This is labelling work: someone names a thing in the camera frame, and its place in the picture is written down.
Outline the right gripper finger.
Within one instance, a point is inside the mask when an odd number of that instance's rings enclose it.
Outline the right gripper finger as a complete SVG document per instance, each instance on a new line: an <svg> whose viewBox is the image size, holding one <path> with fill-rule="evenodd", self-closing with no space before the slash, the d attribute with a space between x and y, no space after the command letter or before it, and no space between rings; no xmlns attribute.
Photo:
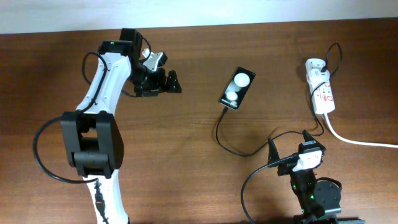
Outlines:
<svg viewBox="0 0 398 224"><path fill-rule="evenodd" d="M319 143L307 130L302 131L304 142L302 145L306 149L319 147L320 149L325 149L325 146Z"/></svg>
<svg viewBox="0 0 398 224"><path fill-rule="evenodd" d="M275 143L271 137L268 137L268 147L269 147L269 150L268 150L267 164L270 165L270 167L278 166L280 157L279 157L278 150L275 146Z"/></svg>

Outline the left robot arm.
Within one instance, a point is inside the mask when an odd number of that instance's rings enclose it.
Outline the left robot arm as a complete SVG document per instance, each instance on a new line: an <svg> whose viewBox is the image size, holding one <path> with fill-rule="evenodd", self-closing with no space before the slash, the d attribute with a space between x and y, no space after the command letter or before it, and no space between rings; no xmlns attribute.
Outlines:
<svg viewBox="0 0 398 224"><path fill-rule="evenodd" d="M128 28L118 40L103 41L86 96L60 120L68 163L88 186L98 223L130 222L119 186L124 143L115 120L124 84L130 81L138 98L182 92L176 72L163 68L166 54L143 49L143 42L142 34Z"/></svg>

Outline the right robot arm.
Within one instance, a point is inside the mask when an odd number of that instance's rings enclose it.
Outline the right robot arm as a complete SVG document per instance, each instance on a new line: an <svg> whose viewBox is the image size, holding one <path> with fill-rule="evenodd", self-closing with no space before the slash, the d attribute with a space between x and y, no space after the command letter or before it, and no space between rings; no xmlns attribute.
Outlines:
<svg viewBox="0 0 398 224"><path fill-rule="evenodd" d="M336 214L341 212L341 182L328 177L316 177L314 170L323 162L326 147L306 130L304 142L298 151L280 158L272 138L269 138L269 167L277 168L277 175L289 175L290 186L296 195L301 215L294 216L295 223L336 223Z"/></svg>

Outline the black smartphone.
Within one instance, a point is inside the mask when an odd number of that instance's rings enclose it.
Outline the black smartphone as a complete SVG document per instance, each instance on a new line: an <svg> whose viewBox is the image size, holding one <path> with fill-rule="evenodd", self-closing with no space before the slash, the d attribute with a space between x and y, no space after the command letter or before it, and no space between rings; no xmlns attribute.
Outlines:
<svg viewBox="0 0 398 224"><path fill-rule="evenodd" d="M254 72L238 67L223 90L219 103L231 110L238 110L255 76Z"/></svg>

